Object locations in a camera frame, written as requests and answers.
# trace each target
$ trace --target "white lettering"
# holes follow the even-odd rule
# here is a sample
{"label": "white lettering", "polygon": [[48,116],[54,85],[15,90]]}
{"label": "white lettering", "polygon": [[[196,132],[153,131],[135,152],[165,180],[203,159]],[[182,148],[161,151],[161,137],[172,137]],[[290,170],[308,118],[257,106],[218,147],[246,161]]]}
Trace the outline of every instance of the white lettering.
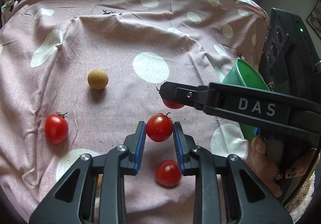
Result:
{"label": "white lettering", "polygon": [[239,110],[245,110],[248,107],[248,101],[245,98],[241,98],[239,102]]}
{"label": "white lettering", "polygon": [[252,112],[254,112],[254,111],[258,111],[259,114],[261,114],[260,101],[257,101],[257,102],[256,102],[255,106],[254,106],[253,109],[252,109]]}
{"label": "white lettering", "polygon": [[267,109],[269,109],[270,113],[266,113],[268,116],[274,116],[275,111],[272,107],[275,107],[275,104],[269,104],[269,106],[267,107]]}

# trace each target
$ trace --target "tomato stem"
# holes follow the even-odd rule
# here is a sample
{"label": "tomato stem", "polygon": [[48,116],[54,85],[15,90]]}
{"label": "tomato stem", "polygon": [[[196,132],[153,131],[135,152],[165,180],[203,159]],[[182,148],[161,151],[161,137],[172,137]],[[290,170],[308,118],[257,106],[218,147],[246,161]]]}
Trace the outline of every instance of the tomato stem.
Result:
{"label": "tomato stem", "polygon": [[62,114],[62,113],[56,113],[58,116],[60,116],[60,117],[62,117],[62,118],[66,118],[67,116],[66,116],[66,114],[67,114],[68,112],[66,112],[66,113],[64,113],[64,114]]}

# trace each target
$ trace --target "triangular cutout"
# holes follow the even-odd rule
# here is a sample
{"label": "triangular cutout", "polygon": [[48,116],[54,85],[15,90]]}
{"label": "triangular cutout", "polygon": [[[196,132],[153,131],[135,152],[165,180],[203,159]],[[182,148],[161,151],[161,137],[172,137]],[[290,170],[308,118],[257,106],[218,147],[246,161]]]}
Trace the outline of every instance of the triangular cutout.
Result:
{"label": "triangular cutout", "polygon": [[265,193],[245,170],[240,170],[240,175],[248,202],[253,203],[265,199]]}
{"label": "triangular cutout", "polygon": [[69,178],[65,180],[59,190],[55,193],[55,199],[68,203],[73,201],[73,194],[75,193],[79,174],[80,169],[75,169],[72,174],[70,174]]}

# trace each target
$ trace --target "green plastic container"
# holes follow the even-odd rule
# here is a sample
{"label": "green plastic container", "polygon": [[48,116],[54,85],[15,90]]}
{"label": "green plastic container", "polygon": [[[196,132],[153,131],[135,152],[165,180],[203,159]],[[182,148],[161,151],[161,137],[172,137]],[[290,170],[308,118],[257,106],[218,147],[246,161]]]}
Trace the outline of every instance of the green plastic container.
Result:
{"label": "green plastic container", "polygon": [[[242,59],[235,60],[234,67],[226,75],[222,83],[270,91],[260,75],[250,64]],[[255,127],[245,124],[240,124],[240,127],[245,139],[252,140],[255,137]]]}

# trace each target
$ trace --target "oval red tomato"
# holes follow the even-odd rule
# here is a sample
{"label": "oval red tomato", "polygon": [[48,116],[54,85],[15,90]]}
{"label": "oval red tomato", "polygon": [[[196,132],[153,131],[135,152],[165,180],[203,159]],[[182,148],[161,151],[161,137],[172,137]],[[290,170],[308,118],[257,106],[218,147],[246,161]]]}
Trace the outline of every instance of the oval red tomato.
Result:
{"label": "oval red tomato", "polygon": [[65,114],[49,115],[45,122],[45,135],[47,141],[52,145],[61,144],[68,135],[68,123]]}
{"label": "oval red tomato", "polygon": [[155,178],[165,187],[176,186],[182,179],[178,163],[173,160],[163,161],[156,169]]}
{"label": "oval red tomato", "polygon": [[167,101],[164,99],[163,99],[163,103],[164,103],[164,105],[166,105],[170,109],[180,109],[185,106],[184,104],[178,104],[178,103],[175,103],[172,101]]}
{"label": "oval red tomato", "polygon": [[146,134],[155,142],[167,140],[172,132],[173,122],[164,114],[152,116],[146,124]]}

